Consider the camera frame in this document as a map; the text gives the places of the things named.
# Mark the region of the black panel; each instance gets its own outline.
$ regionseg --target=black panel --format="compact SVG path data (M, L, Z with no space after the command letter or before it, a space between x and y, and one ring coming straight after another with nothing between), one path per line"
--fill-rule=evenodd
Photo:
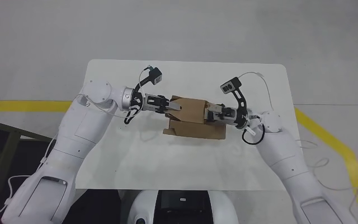
M154 224L213 224L207 191L160 190Z

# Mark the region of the box flap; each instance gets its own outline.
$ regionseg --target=box flap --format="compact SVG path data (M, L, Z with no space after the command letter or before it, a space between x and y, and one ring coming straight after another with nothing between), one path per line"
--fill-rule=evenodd
M172 101L180 104L181 110L169 110L168 117L182 122L204 123L205 100L178 98Z

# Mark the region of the gray floor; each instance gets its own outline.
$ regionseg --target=gray floor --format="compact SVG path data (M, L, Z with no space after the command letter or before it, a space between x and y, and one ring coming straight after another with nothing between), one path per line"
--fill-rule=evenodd
M72 100L91 59L277 63L295 106L358 153L356 0L4 0L0 30L0 100ZM27 116L38 130L54 123ZM300 135L319 145L307 163L331 159L318 177L349 186L342 158ZM346 206L353 197L329 193ZM242 223L295 223L286 192L231 199Z

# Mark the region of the black cable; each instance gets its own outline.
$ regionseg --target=black cable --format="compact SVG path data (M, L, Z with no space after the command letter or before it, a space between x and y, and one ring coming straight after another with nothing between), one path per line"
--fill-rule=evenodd
M134 112L133 116L131 116L131 117L129 117L130 112L131 112L131 111L129 111L129 112L127 113L127 117L124 119L124 123L125 123L125 124L129 124L130 121L134 118L134 116L136 116L136 114L139 112L139 110L138 110L138 109L135 109L135 112Z
M255 145L257 145L257 144L259 144L260 142L262 142L262 140L263 140L263 138L264 138L264 136L265 136L265 126L264 126L264 124L262 124L262 136L261 136L261 138L260 138L260 140L258 141L258 142L255 142L255 143L251 143L251 142L248 142L248 141L246 141L245 140L245 133L246 133L246 129L244 130L244 132L242 133L242 140L244 141L244 143L246 143L246 144L249 144L249 145L251 145L251 146L255 146Z

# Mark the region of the black bracket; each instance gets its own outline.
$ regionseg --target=black bracket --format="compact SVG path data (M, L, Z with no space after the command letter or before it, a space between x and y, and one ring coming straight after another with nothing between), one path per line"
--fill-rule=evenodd
M243 96L243 94L240 91L240 87L242 86L240 80L238 77L234 77L230 81L222 84L220 86L221 90L224 92L224 94L232 93L237 100L238 103L238 109L237 109L237 116L235 123L237 124L236 127L241 129L245 126L247 119L247 104L246 99Z

